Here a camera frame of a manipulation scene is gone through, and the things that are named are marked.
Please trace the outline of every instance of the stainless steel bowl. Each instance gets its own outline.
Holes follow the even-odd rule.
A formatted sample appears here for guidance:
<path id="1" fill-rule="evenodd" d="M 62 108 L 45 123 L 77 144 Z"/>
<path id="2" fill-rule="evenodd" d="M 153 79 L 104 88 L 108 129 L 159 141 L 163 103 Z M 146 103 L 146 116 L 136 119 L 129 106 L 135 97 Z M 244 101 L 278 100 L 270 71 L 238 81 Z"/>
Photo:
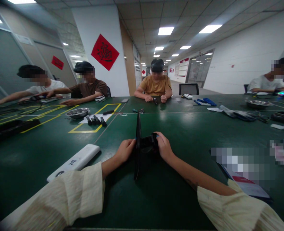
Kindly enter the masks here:
<path id="1" fill-rule="evenodd" d="M 73 109 L 66 113 L 67 116 L 70 116 L 73 119 L 83 118 L 89 114 L 90 114 L 90 109 L 87 107 Z"/>
<path id="2" fill-rule="evenodd" d="M 251 107 L 254 109 L 266 109 L 268 106 L 271 105 L 271 103 L 260 101 L 260 100 L 253 100 L 253 99 L 247 99 L 246 103 L 248 107 Z"/>

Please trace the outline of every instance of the green table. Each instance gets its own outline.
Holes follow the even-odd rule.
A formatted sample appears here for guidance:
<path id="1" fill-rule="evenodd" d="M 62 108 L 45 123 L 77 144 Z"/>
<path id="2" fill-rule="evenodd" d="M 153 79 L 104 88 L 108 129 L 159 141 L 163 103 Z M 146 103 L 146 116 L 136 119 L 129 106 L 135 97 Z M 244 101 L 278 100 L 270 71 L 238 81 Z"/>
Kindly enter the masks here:
<path id="1" fill-rule="evenodd" d="M 251 95 L 205 95 L 218 105 L 234 110 L 251 111 L 244 100 Z M 284 221 L 284 167 L 276 164 L 269 156 L 269 140 L 284 139 L 284 130 L 269 124 L 252 123 L 232 119 L 224 113 L 209 112 L 207 106 L 195 106 L 192 100 L 173 97 L 166 104 L 146 103 L 130 97 L 107 99 L 105 102 L 90 102 L 83 107 L 92 114 L 106 106 L 106 110 L 117 108 L 123 115 L 112 115 L 106 128 L 94 132 L 87 124 L 78 126 L 79 121 L 66 120 L 65 111 L 72 107 L 57 107 L 59 102 L 50 103 L 50 108 L 35 112 L 43 115 L 42 125 L 25 133 L 15 135 L 0 143 L 0 219 L 29 199 L 47 182 L 47 177 L 72 155 L 88 143 L 99 145 L 101 153 L 88 164 L 105 161 L 115 154 L 124 139 L 134 138 L 137 115 L 132 109 L 143 108 L 141 115 L 142 137 L 161 131 L 170 140 L 174 153 L 199 170 L 226 183 L 227 179 L 210 155 L 210 148 L 259 148 L 255 158 L 269 160 L 269 171 L 274 177 L 267 193 L 273 198 L 271 205 Z M 284 99 L 274 98 L 278 102 Z M 271 115 L 283 108 L 269 107 L 263 112 Z M 17 117 L 12 114 L 0 116 L 5 122 Z M 36 116 L 24 116 L 29 120 Z M 133 181 L 134 160 L 114 171 L 106 179 L 104 206 L 101 214 L 78 219 L 74 227 L 121 228 L 121 229 L 215 229 L 200 208 L 196 192 L 169 167 L 159 156 L 145 153 L 144 164 L 137 182 Z"/>

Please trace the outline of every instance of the orange t-shirt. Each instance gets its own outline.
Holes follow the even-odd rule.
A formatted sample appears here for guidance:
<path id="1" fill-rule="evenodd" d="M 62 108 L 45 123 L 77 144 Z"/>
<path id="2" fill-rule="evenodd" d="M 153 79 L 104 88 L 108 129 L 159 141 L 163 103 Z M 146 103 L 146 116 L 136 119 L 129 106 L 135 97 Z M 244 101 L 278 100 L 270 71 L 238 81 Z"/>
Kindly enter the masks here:
<path id="1" fill-rule="evenodd" d="M 165 95 L 166 90 L 171 89 L 170 78 L 166 75 L 161 75 L 162 79 L 158 82 L 154 81 L 152 75 L 147 76 L 140 84 L 146 95 L 162 96 Z"/>

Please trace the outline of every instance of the black hair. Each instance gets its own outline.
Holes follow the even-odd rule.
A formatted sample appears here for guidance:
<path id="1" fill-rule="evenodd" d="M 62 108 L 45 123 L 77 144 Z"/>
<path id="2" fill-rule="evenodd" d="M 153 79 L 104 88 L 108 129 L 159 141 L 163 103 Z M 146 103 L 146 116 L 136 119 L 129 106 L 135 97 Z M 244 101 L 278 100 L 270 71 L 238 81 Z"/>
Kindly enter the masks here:
<path id="1" fill-rule="evenodd" d="M 94 66 L 87 61 L 77 63 L 73 70 L 78 74 L 85 74 L 86 72 L 95 73 Z"/>
<path id="2" fill-rule="evenodd" d="M 35 75 L 46 74 L 46 71 L 35 65 L 23 65 L 19 68 L 17 76 L 23 79 L 34 78 Z"/>
<path id="3" fill-rule="evenodd" d="M 163 63 L 163 60 L 162 59 L 154 59 L 152 62 L 151 62 L 151 71 L 153 73 L 162 73 L 163 71 L 163 66 L 164 66 L 164 63 Z"/>

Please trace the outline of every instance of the red diamond decoration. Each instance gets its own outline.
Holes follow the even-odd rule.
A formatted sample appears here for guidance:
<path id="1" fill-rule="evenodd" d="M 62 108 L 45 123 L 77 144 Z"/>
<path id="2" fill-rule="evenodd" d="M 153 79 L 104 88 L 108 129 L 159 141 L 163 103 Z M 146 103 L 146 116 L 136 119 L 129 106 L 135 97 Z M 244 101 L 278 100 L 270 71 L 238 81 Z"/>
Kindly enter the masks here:
<path id="1" fill-rule="evenodd" d="M 91 55 L 110 71 L 119 56 L 119 52 L 100 34 Z"/>

